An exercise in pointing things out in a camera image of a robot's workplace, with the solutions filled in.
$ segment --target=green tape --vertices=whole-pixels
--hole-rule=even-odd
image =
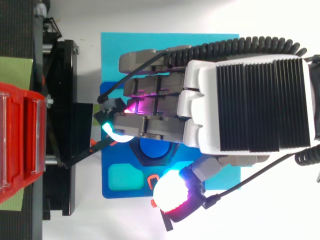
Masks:
[[[20,189],[14,196],[0,204],[0,210],[21,211],[24,199],[24,189]]]
[[[0,56],[0,82],[29,89],[32,59]]]
[[[100,105],[99,104],[94,104],[93,105],[93,115],[96,114],[99,111],[100,111]],[[93,119],[92,126],[100,126],[100,124],[98,123],[98,121],[94,117],[92,119]]]

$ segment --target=white surface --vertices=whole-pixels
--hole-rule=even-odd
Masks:
[[[300,42],[311,56],[320,53],[319,7],[316,0],[52,0],[49,14],[59,20],[62,35],[80,47],[78,100],[95,103],[101,84],[101,32],[278,36]],[[268,163],[243,168],[242,177]],[[319,170],[320,165],[300,167],[287,160],[167,233],[150,197],[103,198],[97,153],[76,166],[75,212],[70,217],[52,212],[51,221],[43,223],[43,239],[319,240]]]

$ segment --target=metal rod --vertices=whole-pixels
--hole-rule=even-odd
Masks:
[[[55,155],[47,155],[45,156],[45,165],[57,165],[58,160]]]
[[[43,44],[42,45],[42,53],[43,54],[50,54],[52,46],[53,46],[52,44]]]

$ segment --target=robotic hand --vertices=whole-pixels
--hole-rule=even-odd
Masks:
[[[94,117],[117,142],[149,138],[200,149],[200,159],[154,187],[156,205],[178,222],[292,155],[302,166],[320,163],[320,148],[309,148],[320,137],[320,57],[302,59],[307,50],[299,47],[247,37],[126,53],[119,71],[128,75],[99,96]],[[108,99],[121,84],[127,104]],[[285,156],[222,194],[204,196],[202,183],[227,164],[252,166],[273,153]]]

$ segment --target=black coiled cable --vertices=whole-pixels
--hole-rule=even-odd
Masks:
[[[300,43],[293,43],[291,39],[286,41],[283,37],[241,37],[175,50],[167,54],[164,61],[168,68],[173,68],[186,67],[191,60],[214,62],[219,58],[241,54],[289,54],[302,57],[307,49],[299,48]]]
[[[300,166],[320,164],[320,145],[296,153],[294,159]]]

